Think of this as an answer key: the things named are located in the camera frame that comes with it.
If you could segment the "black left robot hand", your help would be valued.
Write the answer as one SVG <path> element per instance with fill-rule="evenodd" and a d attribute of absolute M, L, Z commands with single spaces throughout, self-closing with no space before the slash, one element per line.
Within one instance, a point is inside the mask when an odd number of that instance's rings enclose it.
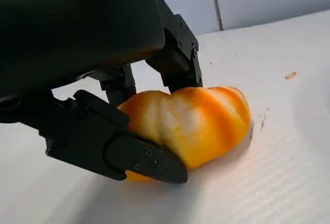
<path fill-rule="evenodd" d="M 164 0 L 1 0 L 1 122 L 38 130 L 49 157 L 108 178 L 185 183 L 181 159 L 131 133 L 118 105 L 135 95 L 141 60 L 170 92 L 202 86 L 198 49 Z"/>

